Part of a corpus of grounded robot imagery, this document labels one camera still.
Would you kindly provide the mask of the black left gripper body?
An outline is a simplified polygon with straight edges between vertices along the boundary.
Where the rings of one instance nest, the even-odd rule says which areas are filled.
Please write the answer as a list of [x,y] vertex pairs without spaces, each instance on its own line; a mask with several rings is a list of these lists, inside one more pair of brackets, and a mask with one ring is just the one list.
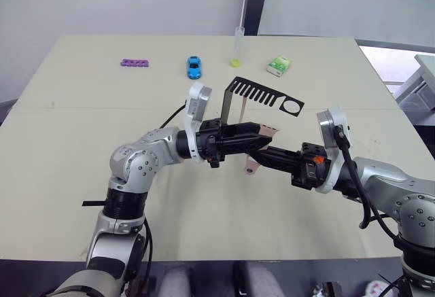
[[205,120],[196,133],[198,154],[211,168],[218,168],[225,159],[218,147],[221,142],[221,125],[219,118]]

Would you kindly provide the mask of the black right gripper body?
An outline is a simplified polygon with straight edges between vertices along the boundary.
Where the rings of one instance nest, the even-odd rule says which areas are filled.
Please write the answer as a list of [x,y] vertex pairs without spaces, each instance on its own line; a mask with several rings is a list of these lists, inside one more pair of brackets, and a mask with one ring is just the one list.
[[328,176],[328,156],[323,146],[304,142],[297,161],[296,171],[291,178],[293,186],[311,190],[325,182]]

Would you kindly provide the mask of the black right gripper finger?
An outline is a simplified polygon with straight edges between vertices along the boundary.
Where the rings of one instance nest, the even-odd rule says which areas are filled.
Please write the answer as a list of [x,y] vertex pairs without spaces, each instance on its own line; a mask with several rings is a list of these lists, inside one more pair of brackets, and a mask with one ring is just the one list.
[[262,151],[253,152],[252,158],[264,167],[291,173],[293,175],[295,175],[299,170],[299,159],[269,158],[268,156],[264,155]]
[[293,152],[289,150],[284,150],[277,147],[268,147],[265,150],[262,150],[262,153],[269,158],[276,158],[276,159],[299,159],[301,154],[299,151]]

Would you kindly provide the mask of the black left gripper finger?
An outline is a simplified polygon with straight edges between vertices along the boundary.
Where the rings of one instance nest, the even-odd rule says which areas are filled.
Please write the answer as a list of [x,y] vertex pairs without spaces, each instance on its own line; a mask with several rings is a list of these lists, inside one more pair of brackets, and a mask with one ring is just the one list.
[[222,139],[222,155],[248,154],[267,146],[272,137],[260,134],[240,134]]
[[244,122],[239,124],[225,125],[223,127],[224,137],[234,137],[236,135],[257,135],[260,132],[260,125],[254,122]]

